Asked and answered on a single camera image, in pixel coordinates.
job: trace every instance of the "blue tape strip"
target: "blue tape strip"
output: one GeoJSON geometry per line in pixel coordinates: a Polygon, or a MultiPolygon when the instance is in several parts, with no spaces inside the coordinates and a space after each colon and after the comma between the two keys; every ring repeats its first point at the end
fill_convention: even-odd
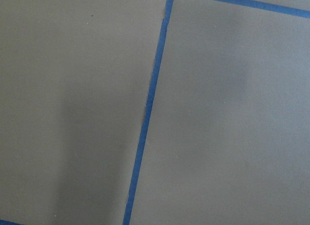
{"type": "Polygon", "coordinates": [[[0,225],[20,225],[20,224],[16,224],[16,223],[0,220],[0,225]]]}
{"type": "Polygon", "coordinates": [[[136,159],[134,163],[134,169],[132,172],[131,182],[129,186],[128,201],[126,204],[123,225],[129,225],[131,211],[132,211],[132,207],[134,204],[136,188],[137,188],[137,183],[138,183],[138,178],[139,178],[139,172],[140,172],[140,167],[141,167],[141,162],[142,162],[142,156],[143,156],[143,151],[144,151],[144,146],[145,146],[145,140],[146,140],[147,130],[149,127],[149,122],[150,122],[150,117],[151,117],[151,112],[152,112],[152,107],[153,107],[153,100],[155,96],[159,68],[160,68],[161,59],[162,59],[163,52],[164,52],[167,28],[168,28],[168,23],[170,20],[170,15],[171,15],[171,10],[172,10],[172,3],[173,3],[173,0],[166,1],[165,18],[161,24],[159,40],[158,40],[157,50],[156,50],[156,55],[155,55],[155,64],[154,64],[153,73],[151,77],[151,83],[149,86],[149,93],[148,93],[147,102],[145,106],[145,116],[144,116],[144,121],[141,127],[141,133],[140,133],[140,138],[139,138],[136,159]]]}
{"type": "Polygon", "coordinates": [[[286,6],[274,5],[274,4],[265,3],[261,1],[254,1],[254,0],[215,0],[215,1],[222,1],[222,2],[232,3],[236,5],[241,5],[241,6],[253,7],[257,9],[273,11],[273,12],[278,12],[278,13],[283,13],[283,14],[288,14],[288,15],[294,15],[298,17],[310,18],[310,11],[295,9],[295,8],[286,7],[286,6]]]}

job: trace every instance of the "blue painter's tape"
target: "blue painter's tape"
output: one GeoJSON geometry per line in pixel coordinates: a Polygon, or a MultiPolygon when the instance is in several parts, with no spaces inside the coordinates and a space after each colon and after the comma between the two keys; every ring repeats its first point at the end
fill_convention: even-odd
{"type": "Polygon", "coordinates": [[[143,151],[144,151],[144,146],[145,146],[145,140],[146,140],[147,130],[149,127],[149,122],[150,122],[150,117],[151,117],[151,112],[152,112],[152,107],[153,107],[153,100],[154,100],[155,90],[156,90],[156,85],[157,85],[157,79],[158,79],[161,59],[162,59],[163,52],[164,52],[167,28],[168,28],[168,23],[170,20],[170,15],[171,15],[171,10],[172,10],[172,3],[173,3],[173,0],[166,1],[165,18],[161,24],[159,40],[158,40],[157,50],[156,50],[156,55],[155,55],[155,64],[153,67],[153,73],[152,73],[151,82],[149,86],[149,93],[148,93],[146,106],[145,106],[145,116],[144,116],[144,121],[141,127],[141,133],[140,133],[139,144],[137,148],[136,159],[134,163],[134,169],[132,171],[132,177],[131,177],[131,182],[129,186],[128,200],[127,200],[127,204],[125,208],[123,225],[129,225],[131,211],[132,211],[132,207],[134,204],[136,188],[137,188],[137,183],[138,183],[138,178],[139,178],[139,172],[140,172],[140,167],[141,167],[141,162],[142,162],[142,156],[143,156],[143,151]]]}
{"type": "Polygon", "coordinates": [[[20,224],[16,224],[16,223],[0,220],[0,225],[20,225],[20,224]]]}
{"type": "Polygon", "coordinates": [[[253,8],[267,10],[267,11],[273,11],[273,12],[294,15],[294,16],[299,16],[299,17],[304,17],[304,18],[310,18],[310,11],[295,9],[295,8],[286,7],[286,6],[274,5],[274,4],[265,3],[261,1],[253,1],[253,0],[215,0],[215,1],[222,1],[222,2],[232,3],[236,5],[241,5],[241,6],[253,7],[253,8]]]}

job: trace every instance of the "blue line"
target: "blue line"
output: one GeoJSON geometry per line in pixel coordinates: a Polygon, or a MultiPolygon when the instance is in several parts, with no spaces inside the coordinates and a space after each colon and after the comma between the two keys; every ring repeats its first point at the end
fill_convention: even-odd
{"type": "Polygon", "coordinates": [[[161,24],[159,40],[158,40],[157,50],[156,50],[156,55],[155,55],[155,64],[153,67],[153,73],[152,73],[151,82],[149,86],[149,93],[148,93],[146,106],[145,106],[145,116],[144,116],[144,121],[141,127],[141,133],[140,133],[139,144],[137,148],[136,159],[134,163],[134,169],[132,171],[132,177],[131,177],[131,182],[129,186],[128,201],[126,204],[123,225],[129,225],[131,211],[132,211],[132,207],[134,204],[136,188],[137,188],[137,183],[138,183],[138,178],[139,178],[139,172],[140,172],[140,167],[141,167],[141,162],[142,162],[142,156],[143,156],[143,151],[144,151],[144,146],[145,146],[145,140],[146,140],[147,130],[148,130],[149,123],[150,123],[150,117],[151,117],[151,112],[152,112],[152,107],[153,107],[153,100],[155,96],[157,79],[158,79],[161,59],[162,59],[163,52],[164,52],[168,23],[170,20],[170,14],[172,10],[172,3],[173,3],[173,0],[166,1],[165,18],[163,19],[162,24],[161,24]]]}
{"type": "Polygon", "coordinates": [[[0,225],[20,225],[9,221],[0,220],[0,225]]]}
{"type": "Polygon", "coordinates": [[[310,18],[310,11],[295,9],[295,8],[286,7],[286,6],[274,5],[274,4],[265,3],[261,1],[254,1],[254,0],[215,0],[215,1],[228,2],[228,3],[241,5],[241,6],[253,7],[257,9],[273,11],[273,12],[278,12],[278,13],[283,13],[283,14],[288,14],[288,15],[294,15],[298,17],[310,18]]]}

